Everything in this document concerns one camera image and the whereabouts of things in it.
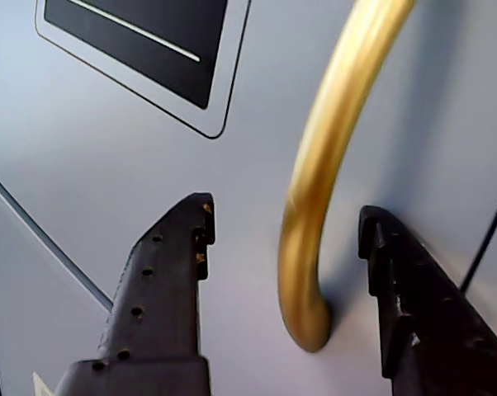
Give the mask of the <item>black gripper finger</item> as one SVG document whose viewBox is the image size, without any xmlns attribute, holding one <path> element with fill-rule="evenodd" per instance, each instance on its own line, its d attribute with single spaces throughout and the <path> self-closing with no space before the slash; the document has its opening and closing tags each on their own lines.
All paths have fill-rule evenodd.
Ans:
<svg viewBox="0 0 497 396">
<path fill-rule="evenodd" d="M 360 210 L 358 256 L 376 298 L 394 395 L 497 395 L 497 336 L 392 213 Z"/>
<path fill-rule="evenodd" d="M 104 361 L 199 354 L 198 283 L 215 241 L 209 193 L 180 200 L 130 251 L 99 346 Z"/>
</svg>

